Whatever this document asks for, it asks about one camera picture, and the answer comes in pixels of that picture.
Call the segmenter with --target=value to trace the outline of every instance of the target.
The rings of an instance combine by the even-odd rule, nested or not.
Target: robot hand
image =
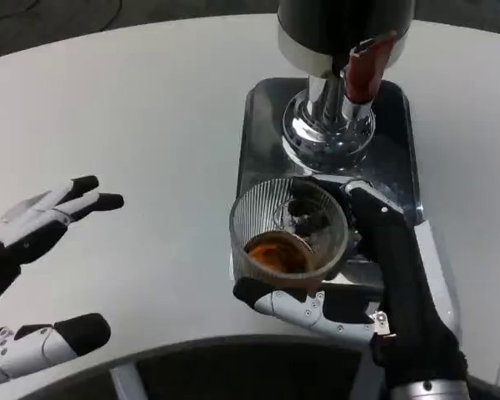
[[[428,222],[408,226],[403,210],[364,181],[348,182],[341,192],[364,252],[382,269],[379,309],[370,292],[360,296],[360,289],[338,285],[324,284],[310,296],[244,278],[234,295],[260,313],[343,343],[370,343],[394,398],[466,398],[467,364]]]
[[[29,198],[7,211],[0,222],[0,296],[20,275],[21,265],[46,254],[68,225],[93,211],[121,208],[118,194],[93,192],[94,176],[73,179]],[[87,314],[54,324],[0,328],[0,383],[81,357],[103,346],[111,335],[105,319]]]

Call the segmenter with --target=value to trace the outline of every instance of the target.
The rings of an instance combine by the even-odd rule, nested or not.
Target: white tabletop
[[[300,333],[231,294],[228,211],[244,100],[302,76],[276,18],[131,27],[0,58],[0,215],[97,174],[124,209],[71,227],[0,299],[0,326],[99,312],[107,346],[0,387],[17,398],[101,362],[196,338]],[[473,375],[500,375],[500,36],[415,22],[387,79],[410,98],[426,215],[444,232]]]

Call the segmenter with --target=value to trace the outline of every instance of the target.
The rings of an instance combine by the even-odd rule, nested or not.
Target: brown liquid
[[[248,256],[277,273],[311,271],[312,253],[300,238],[288,232],[274,231],[258,235],[244,247]]]

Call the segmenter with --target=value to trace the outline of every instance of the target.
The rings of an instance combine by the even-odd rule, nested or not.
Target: red handle
[[[397,33],[392,31],[361,43],[350,53],[347,65],[347,97],[354,104],[371,102],[378,93]]]

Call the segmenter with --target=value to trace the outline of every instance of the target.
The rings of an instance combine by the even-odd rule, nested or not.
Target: glass cup
[[[316,290],[337,275],[348,233],[341,206],[317,184],[303,177],[259,183],[230,212],[233,276]]]

